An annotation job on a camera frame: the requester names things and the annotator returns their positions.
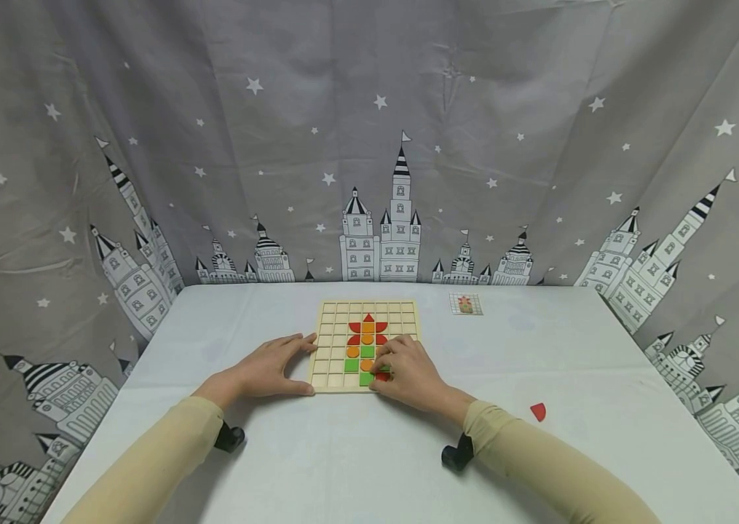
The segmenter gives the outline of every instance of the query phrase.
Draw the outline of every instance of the white tablecloth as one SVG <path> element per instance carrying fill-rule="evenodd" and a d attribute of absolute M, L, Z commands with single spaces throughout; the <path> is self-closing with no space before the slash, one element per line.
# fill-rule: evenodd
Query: white tablecloth
<path fill-rule="evenodd" d="M 452 315 L 448 293 L 480 296 Z M 623 479 L 663 523 L 739 523 L 739 477 L 596 293 L 573 287 L 314 283 L 187 287 L 49 509 L 59 523 L 127 446 L 211 373 L 268 338 L 315 329 L 324 299 L 415 299 L 442 376 L 539 424 Z M 291 376 L 307 380 L 302 360 Z M 473 462 L 440 463 L 459 432 L 374 394 L 242 402 L 248 441 L 183 481 L 167 523 L 560 522 Z"/>

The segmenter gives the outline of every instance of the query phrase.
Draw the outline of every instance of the left hand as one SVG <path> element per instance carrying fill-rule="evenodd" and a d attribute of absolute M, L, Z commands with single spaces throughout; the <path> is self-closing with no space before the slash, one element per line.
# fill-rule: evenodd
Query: left hand
<path fill-rule="evenodd" d="M 204 397 L 226 409 L 240 396 L 313 395 L 314 388 L 308 382 L 285 378 L 285 366 L 300 351 L 312 353 L 316 349 L 314 340 L 316 333 L 307 337 L 297 333 L 265 342 L 232 368 L 210 376 L 192 396 Z"/>

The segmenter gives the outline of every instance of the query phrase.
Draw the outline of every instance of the white star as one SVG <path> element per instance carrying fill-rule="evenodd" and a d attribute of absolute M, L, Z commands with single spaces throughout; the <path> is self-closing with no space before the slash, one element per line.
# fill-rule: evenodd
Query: white star
<path fill-rule="evenodd" d="M 69 226 L 67 226 L 65 230 L 59 231 L 59 233 L 63 235 L 64 242 L 70 242 L 72 244 L 75 243 L 75 236 L 77 235 L 77 233 L 75 231 L 72 231 Z"/>
<path fill-rule="evenodd" d="M 722 135 L 732 135 L 735 124 L 729 123 L 727 119 L 725 119 L 722 122 L 722 125 L 713 126 L 713 127 L 715 127 L 716 130 L 718 131 L 718 133 L 716 134 L 716 137 L 721 137 Z"/>
<path fill-rule="evenodd" d="M 254 95 L 258 96 L 258 92 L 260 92 L 260 90 L 263 90 L 264 88 L 262 87 L 262 84 L 258 83 L 258 78 L 252 79 L 248 77 L 246 89 L 251 90 L 251 92 L 253 92 Z"/>
<path fill-rule="evenodd" d="M 596 96 L 593 103 L 591 103 L 588 107 L 590 107 L 590 112 L 594 114 L 597 109 L 602 109 L 602 107 L 605 107 L 605 99 Z"/>
<path fill-rule="evenodd" d="M 55 104 L 43 104 L 46 106 L 46 115 L 51 116 L 52 120 L 57 121 L 57 117 L 60 116 L 60 111 L 55 109 Z"/>

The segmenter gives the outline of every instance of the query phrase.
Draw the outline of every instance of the gray backdrop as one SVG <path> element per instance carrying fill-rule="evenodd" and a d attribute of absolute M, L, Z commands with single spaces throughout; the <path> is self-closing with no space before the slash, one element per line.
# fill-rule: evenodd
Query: gray backdrop
<path fill-rule="evenodd" d="M 0 1 L 0 519 L 183 282 L 364 275 L 599 285 L 739 471 L 739 0 Z"/>

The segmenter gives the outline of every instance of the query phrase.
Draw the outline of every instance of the arm sleeve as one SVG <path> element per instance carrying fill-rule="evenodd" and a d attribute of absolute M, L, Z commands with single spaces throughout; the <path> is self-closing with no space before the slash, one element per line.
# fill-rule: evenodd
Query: arm sleeve
<path fill-rule="evenodd" d="M 183 398 L 84 493 L 65 524 L 152 523 L 183 477 L 214 446 L 224 412 L 205 398 Z"/>
<path fill-rule="evenodd" d="M 476 457 L 498 474 L 529 486 L 570 524 L 660 524 L 610 471 L 493 404 L 470 405 L 463 430 L 472 438 Z"/>

